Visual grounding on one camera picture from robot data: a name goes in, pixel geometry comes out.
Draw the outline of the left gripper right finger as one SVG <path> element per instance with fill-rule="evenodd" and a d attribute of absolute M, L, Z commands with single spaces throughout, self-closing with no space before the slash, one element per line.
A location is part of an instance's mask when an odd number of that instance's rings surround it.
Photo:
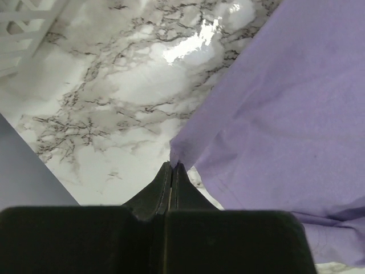
<path fill-rule="evenodd" d="M 183 164 L 172 169 L 170 210 L 210 210 L 218 211 L 189 180 Z"/>

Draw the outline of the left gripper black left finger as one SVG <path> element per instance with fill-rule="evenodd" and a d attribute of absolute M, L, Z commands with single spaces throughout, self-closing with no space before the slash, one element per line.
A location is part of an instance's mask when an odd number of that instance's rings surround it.
<path fill-rule="evenodd" d="M 158 213 L 164 213 L 169 202 L 172 167 L 163 163 L 155 178 L 135 196 L 122 204 L 131 210 L 137 219 L 150 221 Z"/>

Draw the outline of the purple t shirt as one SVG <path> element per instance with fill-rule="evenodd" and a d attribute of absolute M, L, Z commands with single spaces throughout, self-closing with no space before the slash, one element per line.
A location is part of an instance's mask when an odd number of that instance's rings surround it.
<path fill-rule="evenodd" d="M 293 213 L 317 263 L 364 266 L 364 2 L 281 2 L 170 161 L 225 209 Z"/>

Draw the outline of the white oval dish basket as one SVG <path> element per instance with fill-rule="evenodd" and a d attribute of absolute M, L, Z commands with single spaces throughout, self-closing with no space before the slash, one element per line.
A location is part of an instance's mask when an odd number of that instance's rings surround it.
<path fill-rule="evenodd" d="M 14 74 L 35 53 L 65 0 L 1 0 L 1 77 Z"/>

